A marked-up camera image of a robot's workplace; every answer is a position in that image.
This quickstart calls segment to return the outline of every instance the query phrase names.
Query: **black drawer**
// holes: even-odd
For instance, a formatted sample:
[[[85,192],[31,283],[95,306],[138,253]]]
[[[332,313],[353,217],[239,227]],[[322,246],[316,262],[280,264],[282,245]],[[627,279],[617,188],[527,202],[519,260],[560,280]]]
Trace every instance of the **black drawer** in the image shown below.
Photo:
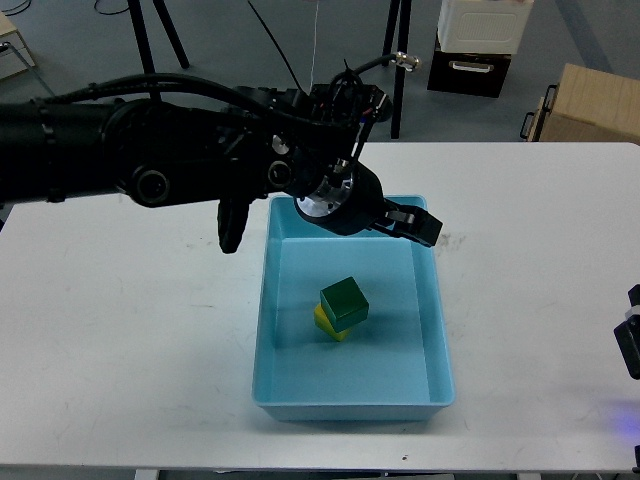
[[[510,64],[511,55],[443,52],[436,35],[427,89],[497,98]]]

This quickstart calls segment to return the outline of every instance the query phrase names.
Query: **gray floor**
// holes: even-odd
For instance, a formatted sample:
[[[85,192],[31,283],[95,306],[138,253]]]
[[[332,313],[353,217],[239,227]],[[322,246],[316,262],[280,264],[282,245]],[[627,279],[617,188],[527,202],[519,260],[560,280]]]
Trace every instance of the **gray floor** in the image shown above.
[[[327,82],[342,69],[343,59],[350,65],[358,65],[380,53],[389,3],[318,1],[319,4],[314,0],[254,0],[304,87],[310,83],[316,6],[314,79]],[[0,0],[0,9],[18,3],[19,0]],[[192,63],[189,74],[229,86],[293,86],[276,50],[244,1],[166,0],[166,3]],[[33,0],[28,10],[11,17],[35,56],[40,74],[56,93],[141,71],[128,14],[99,15],[93,4],[89,0]],[[536,0],[500,98],[427,91],[440,2],[422,0],[413,4],[409,51],[421,56],[425,65],[407,77],[400,141],[520,141],[525,113],[535,108],[547,85],[558,81],[565,63],[640,79],[638,0]],[[99,7],[115,11],[125,5],[125,0],[102,0]],[[157,71],[181,72],[151,1],[143,0],[142,5]],[[391,69],[372,71],[366,80],[389,93],[393,91]],[[41,86],[26,74],[0,81],[3,103],[22,102],[44,94]],[[215,107],[200,98],[178,95],[164,98],[182,105]],[[389,141],[389,124],[376,126],[371,139]],[[6,219],[9,211],[9,208],[0,211],[0,220]],[[133,474],[118,470],[0,468],[0,480],[117,480],[133,478]],[[176,480],[215,476],[203,472],[164,475]],[[218,476],[225,480],[225,475]],[[300,474],[295,480],[309,477]],[[571,475],[551,478],[570,480]],[[595,476],[580,477],[583,478],[596,480]]]

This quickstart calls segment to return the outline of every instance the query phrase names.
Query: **black tripod leg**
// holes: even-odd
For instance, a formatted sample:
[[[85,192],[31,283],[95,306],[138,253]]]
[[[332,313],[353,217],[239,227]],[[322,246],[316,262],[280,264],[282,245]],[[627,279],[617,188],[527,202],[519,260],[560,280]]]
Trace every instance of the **black tripod leg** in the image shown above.
[[[176,27],[173,26],[171,16],[169,15],[169,11],[167,10],[164,0],[153,0],[153,5],[156,7],[162,26],[164,26],[164,29],[167,32],[173,51],[176,52],[176,57],[178,57],[180,66],[185,69],[189,68],[189,59],[187,58],[184,48],[182,48],[178,32],[176,31]]]
[[[149,37],[147,37],[147,29],[144,26],[140,0],[127,0],[127,3],[129,4],[129,14],[131,15],[133,32],[136,35],[136,42],[138,43],[140,60],[142,60],[142,70],[144,73],[156,73],[153,65],[153,57],[151,56],[151,47],[149,46]],[[151,92],[150,95],[152,100],[160,100],[160,92]]]
[[[411,21],[411,0],[402,0],[400,4],[400,26],[398,27],[398,50],[407,53],[409,46],[409,22]],[[393,86],[393,117],[391,117],[391,138],[400,138],[400,120],[402,118],[402,97],[404,95],[404,68],[396,68]]]
[[[398,10],[400,10],[400,0],[391,0],[389,3],[389,17],[387,18],[387,32],[384,36],[384,46],[382,47],[382,56],[391,53],[391,45],[393,44],[393,35],[396,31],[396,22],[398,20]]]

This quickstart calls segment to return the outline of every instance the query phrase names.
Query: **light blue plastic bin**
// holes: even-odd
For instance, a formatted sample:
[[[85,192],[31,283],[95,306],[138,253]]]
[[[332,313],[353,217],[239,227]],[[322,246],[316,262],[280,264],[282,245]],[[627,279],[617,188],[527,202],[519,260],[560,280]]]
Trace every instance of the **light blue plastic bin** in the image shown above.
[[[390,197],[426,208],[422,197]],[[314,324],[320,290],[352,276],[368,318],[343,342]],[[278,420],[427,420],[455,398],[433,251],[377,232],[340,237],[271,201],[253,375]]]

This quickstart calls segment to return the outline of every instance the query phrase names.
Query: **stacked blocks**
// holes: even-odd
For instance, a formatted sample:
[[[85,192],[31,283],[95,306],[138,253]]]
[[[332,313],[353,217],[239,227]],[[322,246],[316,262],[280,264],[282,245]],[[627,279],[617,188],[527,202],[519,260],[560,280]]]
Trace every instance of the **stacked blocks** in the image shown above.
[[[313,314],[316,325],[341,342],[367,318],[369,302],[353,277],[348,277],[320,291],[320,304]]]

